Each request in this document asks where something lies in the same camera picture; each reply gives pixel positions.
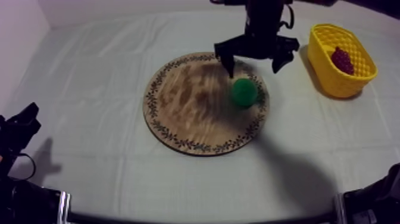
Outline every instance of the black cable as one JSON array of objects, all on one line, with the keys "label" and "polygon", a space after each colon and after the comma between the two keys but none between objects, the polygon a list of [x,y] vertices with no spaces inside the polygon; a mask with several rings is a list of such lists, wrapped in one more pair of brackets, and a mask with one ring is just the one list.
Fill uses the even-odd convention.
[{"label": "black cable", "polygon": [[21,157],[21,156],[28,157],[30,159],[30,161],[32,162],[32,166],[33,166],[32,174],[28,178],[25,178],[25,179],[14,179],[14,181],[27,181],[31,177],[33,177],[35,175],[35,173],[36,173],[36,164],[35,164],[35,161],[33,161],[33,159],[31,158],[31,156],[29,156],[28,154],[25,154],[25,153],[18,154],[18,157]]},{"label": "black cable", "polygon": [[290,24],[287,23],[286,21],[281,21],[279,23],[279,27],[281,28],[282,26],[286,26],[286,28],[288,28],[289,30],[291,28],[293,28],[293,26],[295,25],[295,13],[293,12],[292,7],[290,7],[290,5],[286,5],[289,8],[289,12],[290,12]]}]

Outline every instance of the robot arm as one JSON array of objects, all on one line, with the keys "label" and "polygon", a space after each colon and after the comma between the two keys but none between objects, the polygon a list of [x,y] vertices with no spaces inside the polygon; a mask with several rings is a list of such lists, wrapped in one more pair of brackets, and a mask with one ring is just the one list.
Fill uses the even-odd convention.
[{"label": "robot arm", "polygon": [[[282,26],[291,29],[294,13],[289,4],[293,0],[210,0],[215,4],[245,5],[247,21],[245,34],[214,45],[215,54],[233,77],[234,55],[273,60],[272,68],[277,73],[285,64],[293,60],[293,51],[299,49],[296,38],[277,35]],[[290,23],[280,21],[284,5],[290,9]]]}]

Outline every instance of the white tablecloth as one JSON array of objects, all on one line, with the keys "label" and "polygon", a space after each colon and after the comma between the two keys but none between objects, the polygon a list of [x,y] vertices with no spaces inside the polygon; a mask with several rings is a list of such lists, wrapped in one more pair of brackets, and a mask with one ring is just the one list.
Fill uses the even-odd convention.
[{"label": "white tablecloth", "polygon": [[[40,107],[43,126],[26,149],[38,168],[32,181],[70,192],[73,211],[119,219],[251,222],[327,211],[337,192],[377,181],[400,159],[400,35],[389,27],[400,22],[358,7],[345,14],[355,6],[338,4],[295,4],[295,27],[282,34],[298,38],[301,50],[278,74],[269,60],[244,59],[265,80],[270,114],[257,142],[221,157],[158,142],[143,119],[143,92],[170,60],[242,34],[243,9],[51,31],[5,114],[32,101]],[[310,79],[309,32],[322,22],[353,31],[379,69],[354,100],[327,98]],[[18,159],[13,174],[29,172]]]}]

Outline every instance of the white wall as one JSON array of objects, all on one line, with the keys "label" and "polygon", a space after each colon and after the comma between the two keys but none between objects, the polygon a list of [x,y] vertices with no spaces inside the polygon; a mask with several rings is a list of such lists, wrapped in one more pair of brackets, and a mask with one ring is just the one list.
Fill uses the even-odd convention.
[{"label": "white wall", "polygon": [[48,30],[37,0],[0,0],[0,113]]},{"label": "white wall", "polygon": [[52,27],[166,11],[219,9],[209,0],[39,0]]}]

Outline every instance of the grapes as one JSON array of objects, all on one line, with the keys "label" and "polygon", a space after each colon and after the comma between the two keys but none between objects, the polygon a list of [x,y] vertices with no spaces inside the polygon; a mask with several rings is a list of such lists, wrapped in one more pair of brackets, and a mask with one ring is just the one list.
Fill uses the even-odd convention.
[{"label": "grapes", "polygon": [[349,54],[338,46],[332,54],[331,60],[340,71],[351,75],[354,74],[354,66],[351,64]]}]

